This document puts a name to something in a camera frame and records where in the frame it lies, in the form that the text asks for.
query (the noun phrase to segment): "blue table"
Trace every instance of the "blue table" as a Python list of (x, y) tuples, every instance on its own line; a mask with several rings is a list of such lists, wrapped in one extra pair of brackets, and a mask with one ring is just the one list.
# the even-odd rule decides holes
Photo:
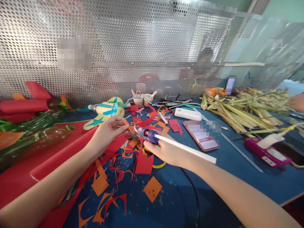
[[(220, 133), (214, 133), (213, 136), (216, 135), (220, 148), (208, 152), (208, 154), (217, 158), (219, 167), (252, 185), (279, 205), (304, 193), (304, 170), (296, 169), (291, 165), (286, 166), (286, 172), (278, 168), (269, 167), (244, 147), (243, 140), (241, 140), (242, 136), (235, 135), (233, 129), (224, 123), (220, 117), (208, 111), (200, 111), (209, 120), (217, 121), (219, 125), (228, 127), (230, 130), (223, 130), (224, 134), (253, 160), (264, 173), (258, 172), (249, 164), (220, 136)], [(150, 109), (146, 108), (144, 112), (150, 112)], [(143, 114), (141, 118), (145, 120), (147, 118), (145, 117), (146, 113)], [(96, 114), (93, 112), (69, 113), (63, 122), (88, 120), (95, 116)], [(180, 143), (200, 150), (183, 126), (185, 119), (172, 117), (179, 121), (184, 134), (181, 136), (178, 132), (174, 133), (170, 129), (169, 135)], [(134, 163), (135, 155), (132, 159), (118, 156), (114, 166), (118, 166), (124, 171), (133, 171)], [(160, 163), (161, 161), (155, 158), (154, 164)], [(113, 204), (109, 207), (105, 223), (102, 224), (103, 227), (196, 227), (197, 207), (194, 191), (190, 182), (178, 167), (166, 164), (161, 169), (153, 169), (151, 175), (136, 174), (131, 183), (131, 175), (126, 173), (123, 180), (118, 183), (118, 190), (115, 184), (114, 170), (110, 171), (109, 167), (110, 162), (103, 166), (106, 169), (105, 173), (108, 176), (109, 183), (109, 187), (105, 192), (114, 193), (114, 197), (126, 193), (127, 214), (124, 213), (123, 201), (118, 199), (119, 208), (116, 208)], [(241, 224), (224, 201), (200, 177), (187, 170), (186, 173), (194, 183), (198, 194), (201, 227), (237, 227)], [(143, 191), (152, 176), (162, 185), (162, 190), (154, 203), (151, 203)], [(83, 187), (63, 227), (78, 227), (78, 205), (89, 196), (89, 199), (82, 207), (81, 217), (86, 219), (95, 215), (103, 194), (97, 197), (91, 187), (92, 183), (93, 179), (91, 178)], [(84, 227), (99, 227), (99, 224), (93, 223), (92, 220), (90, 219)]]

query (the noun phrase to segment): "paper cup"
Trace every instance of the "paper cup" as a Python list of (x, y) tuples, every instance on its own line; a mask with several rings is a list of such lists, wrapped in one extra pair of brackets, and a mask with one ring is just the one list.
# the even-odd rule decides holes
[[(145, 93), (143, 96), (144, 96), (148, 101), (150, 101), (150, 102), (152, 103), (154, 97), (151, 97), (151, 95), (152, 95), (152, 94)], [(149, 107), (149, 102), (147, 102), (146, 100), (143, 100), (143, 105), (144, 105), (145, 107)]]
[(134, 98), (134, 105), (138, 105), (139, 108), (143, 106), (143, 98)]

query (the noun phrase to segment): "person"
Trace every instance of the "person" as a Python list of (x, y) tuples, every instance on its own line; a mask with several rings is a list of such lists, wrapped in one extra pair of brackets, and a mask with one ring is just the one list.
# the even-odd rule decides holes
[(304, 93), (289, 98), (289, 106), (300, 112), (304, 112)]
[[(123, 117), (111, 117), (98, 126), (89, 143), (47, 177), (0, 210), (0, 227), (37, 227), (82, 173), (104, 153), (119, 134), (128, 133)], [(160, 159), (196, 173), (223, 199), (247, 228), (301, 227), (263, 193), (216, 165), (159, 140), (144, 145)]]

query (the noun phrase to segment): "black cable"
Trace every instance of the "black cable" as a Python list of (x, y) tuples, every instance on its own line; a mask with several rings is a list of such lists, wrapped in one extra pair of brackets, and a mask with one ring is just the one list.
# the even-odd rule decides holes
[(184, 171), (184, 169), (182, 167), (180, 167), (181, 171), (183, 172), (183, 174), (186, 176), (186, 178), (188, 178), (190, 184), (192, 185), (192, 188), (194, 190), (195, 193), (195, 198), (196, 198), (196, 207), (197, 207), (197, 227), (200, 228), (200, 204), (199, 204), (199, 198), (197, 197), (197, 193), (196, 193), (196, 189), (194, 187), (194, 184), (192, 183), (192, 180), (190, 179), (190, 177), (186, 174), (186, 172)]

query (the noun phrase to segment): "plastic bottle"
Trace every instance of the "plastic bottle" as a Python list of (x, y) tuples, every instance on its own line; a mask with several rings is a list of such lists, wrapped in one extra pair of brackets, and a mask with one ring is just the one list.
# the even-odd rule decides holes
[[(89, 104), (88, 105), (88, 109), (92, 110), (93, 112), (97, 113), (96, 108), (98, 107), (99, 104)], [(119, 104), (118, 107), (120, 108), (128, 108), (130, 107), (131, 104), (130, 103), (123, 103), (123, 104)]]
[(29, 157), (43, 148), (59, 144), (73, 129), (73, 125), (50, 127), (0, 150), (0, 172), (23, 156)]
[(66, 110), (63, 108), (58, 108), (56, 110), (48, 110), (36, 118), (27, 121), (18, 126), (13, 132), (24, 132), (21, 139), (24, 139), (37, 131), (44, 130), (48, 127), (53, 126), (56, 122), (62, 119), (66, 114)]

